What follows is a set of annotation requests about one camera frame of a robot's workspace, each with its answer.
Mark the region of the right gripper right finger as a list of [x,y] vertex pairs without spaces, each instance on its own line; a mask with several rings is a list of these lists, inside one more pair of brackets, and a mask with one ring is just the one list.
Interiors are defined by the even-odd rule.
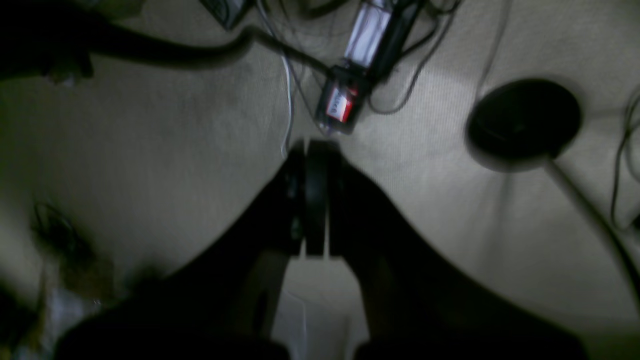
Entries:
[[327,161],[330,251],[358,281],[369,340],[356,360],[586,360],[569,330],[467,276],[423,239],[336,146]]

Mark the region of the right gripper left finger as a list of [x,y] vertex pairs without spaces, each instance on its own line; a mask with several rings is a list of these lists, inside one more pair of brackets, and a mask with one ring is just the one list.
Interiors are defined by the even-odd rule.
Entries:
[[298,140],[238,219],[178,271],[80,322],[55,360],[289,360],[272,340],[293,256],[322,256],[323,142]]

